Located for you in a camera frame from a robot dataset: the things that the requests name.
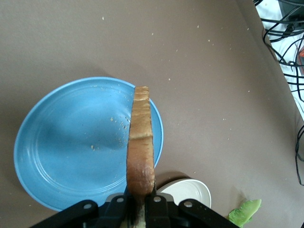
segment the blue plate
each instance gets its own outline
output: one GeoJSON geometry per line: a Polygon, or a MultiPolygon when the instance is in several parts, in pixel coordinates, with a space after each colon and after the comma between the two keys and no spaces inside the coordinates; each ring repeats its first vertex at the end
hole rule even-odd
{"type": "MultiPolygon", "coordinates": [[[[46,95],[18,132],[14,162],[28,194],[63,210],[81,200],[104,204],[126,187],[134,85],[108,77],[77,80],[46,95]]],[[[151,101],[154,163],[163,144],[160,114],[151,101]]]]}

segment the bread crust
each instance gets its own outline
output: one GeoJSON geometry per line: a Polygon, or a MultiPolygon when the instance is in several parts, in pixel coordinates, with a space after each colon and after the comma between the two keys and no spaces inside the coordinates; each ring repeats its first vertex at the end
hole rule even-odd
{"type": "Polygon", "coordinates": [[[127,151],[128,191],[139,203],[154,188],[153,134],[149,88],[135,87],[127,151]]]}

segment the green object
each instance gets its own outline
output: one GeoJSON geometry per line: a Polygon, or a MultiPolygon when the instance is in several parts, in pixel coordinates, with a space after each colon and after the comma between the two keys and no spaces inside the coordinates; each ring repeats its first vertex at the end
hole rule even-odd
{"type": "Polygon", "coordinates": [[[252,220],[252,216],[261,206],[261,199],[249,200],[229,213],[229,221],[240,228],[252,220]]]}

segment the brown table surface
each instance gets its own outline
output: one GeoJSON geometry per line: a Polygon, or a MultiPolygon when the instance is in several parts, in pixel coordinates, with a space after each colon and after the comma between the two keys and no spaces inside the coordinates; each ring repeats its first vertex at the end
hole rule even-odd
{"type": "Polygon", "coordinates": [[[20,185],[14,141],[43,96],[89,76],[150,87],[164,125],[159,185],[201,180],[223,216],[262,199],[247,228],[304,222],[294,163],[303,121],[252,1],[3,0],[0,31],[1,227],[55,213],[20,185]]]}

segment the white bowl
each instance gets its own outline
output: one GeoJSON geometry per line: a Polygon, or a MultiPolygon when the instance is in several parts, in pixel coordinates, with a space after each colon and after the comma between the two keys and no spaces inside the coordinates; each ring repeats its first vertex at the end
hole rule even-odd
{"type": "Polygon", "coordinates": [[[167,193],[172,195],[176,205],[186,199],[195,199],[211,208],[210,191],[207,186],[199,180],[175,180],[159,188],[157,193],[167,193]]]}

